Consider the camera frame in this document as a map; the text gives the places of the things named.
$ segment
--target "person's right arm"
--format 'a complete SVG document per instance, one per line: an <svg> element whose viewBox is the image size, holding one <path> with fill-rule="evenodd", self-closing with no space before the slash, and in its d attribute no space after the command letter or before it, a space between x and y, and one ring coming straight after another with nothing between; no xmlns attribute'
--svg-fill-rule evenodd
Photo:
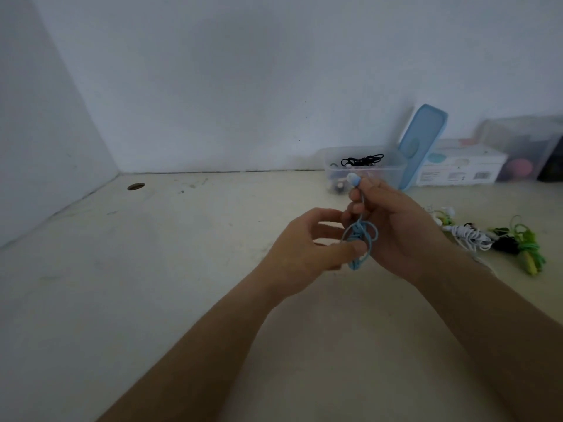
<svg viewBox="0 0 563 422"><path fill-rule="evenodd" d="M415 201L362 179L343 214L379 228L372 256L413 284L521 421L563 420L563 326L451 243Z"/></svg>

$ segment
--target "pink ball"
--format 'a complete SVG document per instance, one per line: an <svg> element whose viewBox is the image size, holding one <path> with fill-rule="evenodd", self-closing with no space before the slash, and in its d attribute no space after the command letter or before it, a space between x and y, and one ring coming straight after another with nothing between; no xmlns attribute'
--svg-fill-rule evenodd
<svg viewBox="0 0 563 422"><path fill-rule="evenodd" d="M506 164L505 169L513 178L523 179L532 172L534 165L530 160L514 159Z"/></svg>

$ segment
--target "blue cable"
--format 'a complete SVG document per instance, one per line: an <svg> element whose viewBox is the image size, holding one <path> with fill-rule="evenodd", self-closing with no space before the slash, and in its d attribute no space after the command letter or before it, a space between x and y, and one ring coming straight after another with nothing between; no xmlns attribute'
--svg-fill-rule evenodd
<svg viewBox="0 0 563 422"><path fill-rule="evenodd" d="M348 174L347 179L348 182L354 187L357 187L360 184L360 181L362 180L362 178L355 173ZM364 195L361 194L361 196L362 196L362 202L364 202ZM375 231L375 235L373 238L368 232L368 227L371 227ZM365 262L367 258L369 258L369 255L372 252L372 243L377 240L377 237L379 237L379 231L377 231L376 226L373 223L368 222L367 220L362 220L362 215L360 215L360 217L356 222L354 222L352 225L350 225L348 228L344 230L344 234L342 234L341 241L363 240L368 245L368 252L365 254L365 256L363 256L362 258L356 258L352 262L348 263L350 269L352 270L359 269L362 266L362 263Z"/></svg>

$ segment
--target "translucent storage bin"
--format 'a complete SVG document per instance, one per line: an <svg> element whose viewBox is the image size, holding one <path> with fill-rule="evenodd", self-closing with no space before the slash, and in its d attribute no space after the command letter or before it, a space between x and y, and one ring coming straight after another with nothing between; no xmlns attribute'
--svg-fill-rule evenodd
<svg viewBox="0 0 563 422"><path fill-rule="evenodd" d="M393 188L398 188L406 169L407 160L398 149L384 146L345 146L324 148L324 172L327 188L334 193L345 193L352 189L346 176L355 172L360 176L383 179ZM342 160L349 157L361 159L370 155L383 154L380 162L373 166L344 167Z"/></svg>
<svg viewBox="0 0 563 422"><path fill-rule="evenodd" d="M537 179L563 135L563 124L549 118L487 120L481 142L508 155L497 181Z"/></svg>

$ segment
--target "blue plastic lid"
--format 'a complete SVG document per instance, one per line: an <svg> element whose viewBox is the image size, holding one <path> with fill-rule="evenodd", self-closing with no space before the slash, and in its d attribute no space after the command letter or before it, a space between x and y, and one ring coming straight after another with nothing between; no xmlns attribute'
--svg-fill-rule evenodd
<svg viewBox="0 0 563 422"><path fill-rule="evenodd" d="M424 104L414 114L398 145L398 150L408 161L398 189L406 190L411 186L434 142L446 128L446 123L447 113L432 105Z"/></svg>

